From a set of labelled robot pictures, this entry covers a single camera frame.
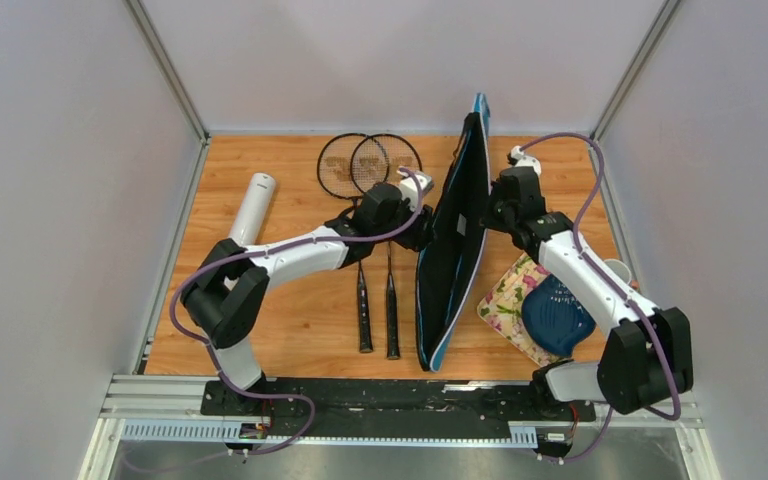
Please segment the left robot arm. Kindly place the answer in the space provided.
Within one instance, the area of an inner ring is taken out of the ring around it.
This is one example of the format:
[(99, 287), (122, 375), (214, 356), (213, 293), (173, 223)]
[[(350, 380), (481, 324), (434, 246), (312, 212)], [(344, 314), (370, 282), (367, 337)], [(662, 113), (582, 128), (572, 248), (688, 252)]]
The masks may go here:
[(430, 176), (409, 171), (396, 185), (367, 191), (353, 214), (341, 214), (307, 234), (267, 245), (223, 239), (181, 283), (169, 303), (170, 319), (205, 345), (237, 412), (254, 414), (266, 398), (249, 340), (265, 295), (308, 275), (358, 263), (389, 240), (418, 249), (432, 211), (424, 198), (433, 186)]

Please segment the blue racket cover bag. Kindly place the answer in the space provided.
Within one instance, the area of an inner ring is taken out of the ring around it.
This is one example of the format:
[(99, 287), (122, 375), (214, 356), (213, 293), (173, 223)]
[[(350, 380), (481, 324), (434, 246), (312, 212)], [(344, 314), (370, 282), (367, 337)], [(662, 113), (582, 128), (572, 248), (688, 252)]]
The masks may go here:
[(491, 190), (490, 118), (486, 94), (476, 94), (433, 208), (431, 239), (418, 254), (415, 330), (425, 372), (440, 371), (484, 254), (481, 218)]

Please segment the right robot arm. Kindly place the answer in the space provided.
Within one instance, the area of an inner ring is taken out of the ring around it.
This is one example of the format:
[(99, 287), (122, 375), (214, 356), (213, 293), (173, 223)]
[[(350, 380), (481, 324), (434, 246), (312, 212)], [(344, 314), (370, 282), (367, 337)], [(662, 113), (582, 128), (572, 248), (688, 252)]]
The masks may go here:
[(547, 210), (531, 166), (509, 167), (492, 182), (482, 223), (509, 234), (565, 285), (606, 336), (599, 361), (568, 360), (538, 370), (530, 391), (537, 415), (556, 418), (570, 401), (581, 400), (606, 403), (620, 414), (645, 409), (680, 418), (680, 396), (693, 386), (690, 325), (680, 309), (662, 309), (623, 284), (565, 214)]

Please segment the white shuttlecock tube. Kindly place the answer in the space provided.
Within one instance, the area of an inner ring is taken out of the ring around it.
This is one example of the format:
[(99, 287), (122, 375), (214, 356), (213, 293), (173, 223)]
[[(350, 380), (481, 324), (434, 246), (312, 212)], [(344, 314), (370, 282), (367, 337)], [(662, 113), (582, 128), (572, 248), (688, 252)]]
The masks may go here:
[(229, 232), (229, 237), (238, 245), (256, 243), (276, 185), (276, 180), (266, 173), (257, 172), (252, 176)]

